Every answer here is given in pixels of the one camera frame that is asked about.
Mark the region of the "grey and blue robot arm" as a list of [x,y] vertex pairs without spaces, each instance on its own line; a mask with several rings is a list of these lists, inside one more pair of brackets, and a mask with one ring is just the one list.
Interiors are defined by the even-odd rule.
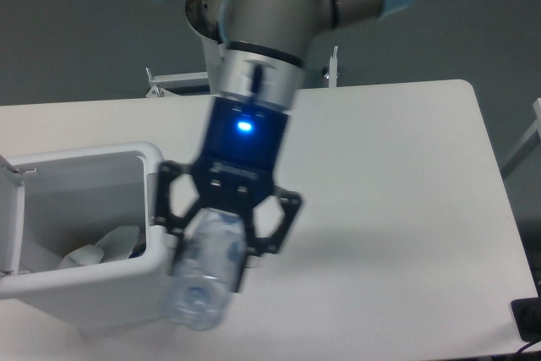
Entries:
[[279,251],[301,205],[274,170],[309,44],[326,30],[407,8],[413,0],[220,0],[213,27],[225,47],[199,156],[161,164],[156,219],[176,237],[203,209],[235,215],[247,259]]

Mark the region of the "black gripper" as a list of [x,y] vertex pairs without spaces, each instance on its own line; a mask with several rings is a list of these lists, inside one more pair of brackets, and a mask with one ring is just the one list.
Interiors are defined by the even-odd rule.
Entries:
[[[249,258],[279,254],[303,205],[296,191],[275,186],[274,169],[289,116],[253,103],[216,97],[205,137],[190,164],[163,161],[158,167],[154,222],[183,239],[201,209],[237,215],[242,221],[244,250],[231,292],[239,293]],[[172,212],[172,183],[191,177],[197,194],[182,216]],[[258,235],[255,208],[272,196],[281,210],[274,228]]]

